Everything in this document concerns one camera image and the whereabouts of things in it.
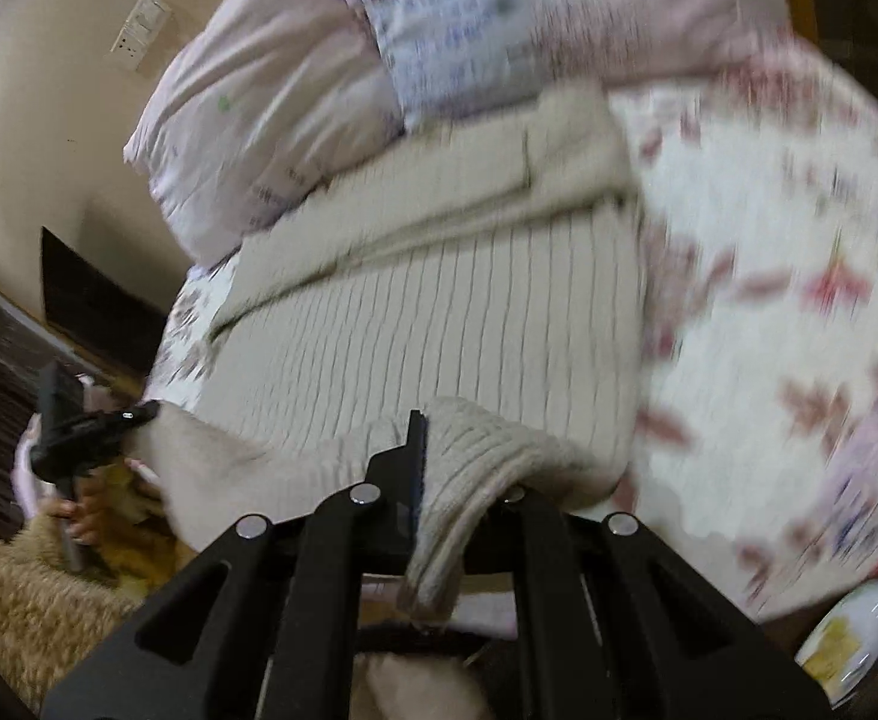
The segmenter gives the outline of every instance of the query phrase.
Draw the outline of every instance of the floral bed sheet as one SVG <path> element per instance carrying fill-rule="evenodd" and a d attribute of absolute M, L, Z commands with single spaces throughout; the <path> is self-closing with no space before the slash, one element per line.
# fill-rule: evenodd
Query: floral bed sheet
<path fill-rule="evenodd" d="M 878 571 L 878 104 L 791 37 L 613 92 L 642 177 L 646 398 L 613 499 L 757 619 Z M 190 408 L 235 261 L 191 274 L 147 394 Z"/>

